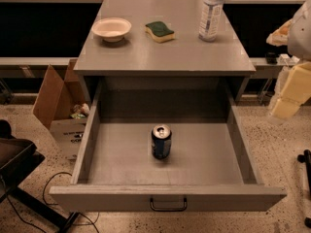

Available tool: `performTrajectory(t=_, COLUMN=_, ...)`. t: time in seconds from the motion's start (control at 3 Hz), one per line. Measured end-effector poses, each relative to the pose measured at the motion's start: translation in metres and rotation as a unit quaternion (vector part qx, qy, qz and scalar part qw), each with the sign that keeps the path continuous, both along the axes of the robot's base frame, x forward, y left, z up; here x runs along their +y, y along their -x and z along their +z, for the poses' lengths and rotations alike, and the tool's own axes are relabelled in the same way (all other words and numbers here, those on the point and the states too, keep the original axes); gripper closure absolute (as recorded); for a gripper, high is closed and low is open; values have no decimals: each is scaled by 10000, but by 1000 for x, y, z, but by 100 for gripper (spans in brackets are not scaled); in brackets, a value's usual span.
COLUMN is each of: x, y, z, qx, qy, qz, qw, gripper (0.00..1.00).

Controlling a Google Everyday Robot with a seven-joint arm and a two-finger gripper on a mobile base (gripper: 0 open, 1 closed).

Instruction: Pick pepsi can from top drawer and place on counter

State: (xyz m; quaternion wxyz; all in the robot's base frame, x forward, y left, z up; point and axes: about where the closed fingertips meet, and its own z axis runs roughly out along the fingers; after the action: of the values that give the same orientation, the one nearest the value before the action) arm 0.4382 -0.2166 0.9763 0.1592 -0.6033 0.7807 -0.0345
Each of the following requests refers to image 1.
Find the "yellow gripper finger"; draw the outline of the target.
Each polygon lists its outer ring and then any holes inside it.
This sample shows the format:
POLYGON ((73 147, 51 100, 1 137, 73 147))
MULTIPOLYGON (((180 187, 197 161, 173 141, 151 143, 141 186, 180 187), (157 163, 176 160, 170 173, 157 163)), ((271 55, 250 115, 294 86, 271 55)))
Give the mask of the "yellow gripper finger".
POLYGON ((268 106, 270 119, 289 119, 311 98, 311 62, 284 66, 268 106))
POLYGON ((266 43, 276 47, 286 46, 288 44, 288 35, 291 24, 292 21, 288 20, 273 33, 270 33, 266 39, 266 43))

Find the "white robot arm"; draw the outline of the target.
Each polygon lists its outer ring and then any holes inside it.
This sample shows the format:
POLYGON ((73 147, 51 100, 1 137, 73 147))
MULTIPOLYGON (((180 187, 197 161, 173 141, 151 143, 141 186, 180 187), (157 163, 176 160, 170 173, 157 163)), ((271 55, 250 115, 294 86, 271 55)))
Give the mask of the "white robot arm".
POLYGON ((271 33, 266 42, 277 47, 287 46, 288 53, 299 59, 294 67, 283 67, 269 103, 269 119, 283 123, 311 98, 311 0, 271 33))

